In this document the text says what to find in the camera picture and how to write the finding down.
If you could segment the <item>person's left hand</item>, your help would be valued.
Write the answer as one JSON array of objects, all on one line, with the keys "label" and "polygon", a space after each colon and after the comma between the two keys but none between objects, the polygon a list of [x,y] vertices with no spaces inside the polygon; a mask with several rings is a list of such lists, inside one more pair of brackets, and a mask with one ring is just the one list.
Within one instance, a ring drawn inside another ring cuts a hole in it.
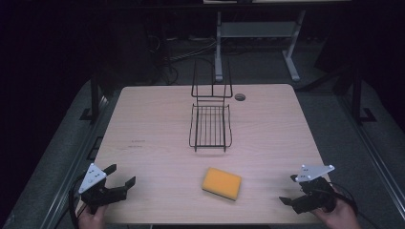
[{"label": "person's left hand", "polygon": [[79,229],[105,229],[105,213],[108,209],[107,205],[100,206],[97,211],[92,214],[91,209],[87,205],[80,207],[80,216],[77,217]]}]

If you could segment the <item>black wire rack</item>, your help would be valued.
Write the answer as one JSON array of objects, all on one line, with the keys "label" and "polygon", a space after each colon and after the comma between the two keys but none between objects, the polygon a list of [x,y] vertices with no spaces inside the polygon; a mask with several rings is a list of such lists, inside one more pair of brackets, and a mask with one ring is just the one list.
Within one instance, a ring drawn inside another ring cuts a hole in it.
[{"label": "black wire rack", "polygon": [[231,73],[218,79],[215,73],[200,78],[198,64],[194,64],[191,96],[191,122],[188,143],[195,151],[219,148],[226,151],[232,145],[229,100],[233,97]]}]

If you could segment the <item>aluminium frame rail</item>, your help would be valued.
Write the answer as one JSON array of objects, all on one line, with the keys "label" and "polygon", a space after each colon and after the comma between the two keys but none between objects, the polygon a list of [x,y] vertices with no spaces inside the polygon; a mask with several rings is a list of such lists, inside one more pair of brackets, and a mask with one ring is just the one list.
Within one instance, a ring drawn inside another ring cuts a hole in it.
[{"label": "aluminium frame rail", "polygon": [[374,123],[376,121],[375,116],[369,108],[361,108],[359,113],[360,116],[356,117],[352,111],[352,105],[344,96],[338,96],[337,100],[361,142],[365,146],[367,153],[371,158],[373,167],[380,176],[395,208],[401,218],[405,221],[405,193],[401,190],[400,186],[394,179],[389,167],[381,157],[380,152],[363,126],[364,123]]},{"label": "aluminium frame rail", "polygon": [[96,159],[96,153],[102,141],[101,123],[105,115],[105,109],[109,101],[103,95],[96,106],[98,114],[92,118],[92,109],[84,109],[81,121],[84,121],[85,128],[83,136],[79,138],[79,146],[74,150],[73,159],[69,166],[63,171],[62,183],[57,186],[50,209],[41,223],[40,229],[57,229],[60,222],[69,216],[70,203],[76,203],[76,193],[72,201],[70,192],[74,191],[80,183],[77,178],[83,176],[91,162]]}]

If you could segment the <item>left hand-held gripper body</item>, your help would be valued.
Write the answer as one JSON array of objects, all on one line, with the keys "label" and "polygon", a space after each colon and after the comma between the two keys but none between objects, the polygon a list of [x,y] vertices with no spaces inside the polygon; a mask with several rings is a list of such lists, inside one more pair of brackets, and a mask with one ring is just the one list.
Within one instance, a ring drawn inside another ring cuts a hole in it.
[{"label": "left hand-held gripper body", "polygon": [[84,174],[83,181],[78,189],[81,200],[95,213],[100,206],[125,200],[127,191],[124,186],[107,188],[105,186],[107,176],[103,170],[91,163]]}]

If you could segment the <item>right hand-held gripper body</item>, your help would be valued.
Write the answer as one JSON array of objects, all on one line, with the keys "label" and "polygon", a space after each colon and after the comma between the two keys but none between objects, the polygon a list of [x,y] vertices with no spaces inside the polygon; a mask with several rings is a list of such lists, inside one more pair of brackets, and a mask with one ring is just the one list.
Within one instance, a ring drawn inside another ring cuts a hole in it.
[{"label": "right hand-held gripper body", "polygon": [[302,165],[299,176],[299,185],[305,193],[302,197],[296,198],[296,205],[293,210],[297,214],[310,212],[321,208],[326,212],[334,210],[336,203],[333,197],[333,189],[324,178],[334,170],[333,165]]}]

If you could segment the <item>person's right hand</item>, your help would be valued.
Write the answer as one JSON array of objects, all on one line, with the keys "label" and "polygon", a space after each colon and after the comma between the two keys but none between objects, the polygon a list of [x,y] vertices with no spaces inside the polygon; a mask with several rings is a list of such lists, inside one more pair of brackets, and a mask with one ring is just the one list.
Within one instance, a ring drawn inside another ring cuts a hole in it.
[{"label": "person's right hand", "polygon": [[362,229],[352,206],[345,200],[338,198],[333,211],[325,212],[317,208],[311,211],[329,229]]}]

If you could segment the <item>black upright post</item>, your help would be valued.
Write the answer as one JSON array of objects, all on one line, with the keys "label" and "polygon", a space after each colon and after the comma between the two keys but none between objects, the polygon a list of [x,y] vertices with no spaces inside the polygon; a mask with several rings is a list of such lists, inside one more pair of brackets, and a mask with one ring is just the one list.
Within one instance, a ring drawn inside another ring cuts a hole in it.
[{"label": "black upright post", "polygon": [[361,107],[362,76],[356,68],[352,78],[352,117],[358,125],[364,122],[375,122],[376,118],[368,108]]},{"label": "black upright post", "polygon": [[95,123],[98,119],[100,108],[100,93],[99,93],[99,84],[98,76],[93,74],[90,80],[90,89],[91,89],[91,107],[83,110],[80,120],[87,120],[91,123]]}]

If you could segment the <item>yellow sponge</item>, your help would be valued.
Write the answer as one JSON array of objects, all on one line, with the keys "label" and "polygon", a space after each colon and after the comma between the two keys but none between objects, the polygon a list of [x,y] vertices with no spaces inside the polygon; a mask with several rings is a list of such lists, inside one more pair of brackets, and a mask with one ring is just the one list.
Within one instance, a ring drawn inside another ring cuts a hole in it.
[{"label": "yellow sponge", "polygon": [[241,183],[240,176],[210,167],[203,179],[202,188],[215,195],[236,200]]}]

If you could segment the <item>grey metal stand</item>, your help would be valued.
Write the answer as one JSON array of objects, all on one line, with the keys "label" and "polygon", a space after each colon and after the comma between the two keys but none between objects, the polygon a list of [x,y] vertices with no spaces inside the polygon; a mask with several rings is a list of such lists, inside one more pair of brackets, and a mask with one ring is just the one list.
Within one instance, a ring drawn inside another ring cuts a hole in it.
[{"label": "grey metal stand", "polygon": [[290,44],[282,51],[291,79],[301,80],[294,65],[292,54],[298,40],[306,12],[301,10],[295,21],[281,22],[223,22],[222,14],[217,13],[216,49],[214,54],[215,80],[224,79],[222,61],[222,41],[224,38],[289,38]]}]

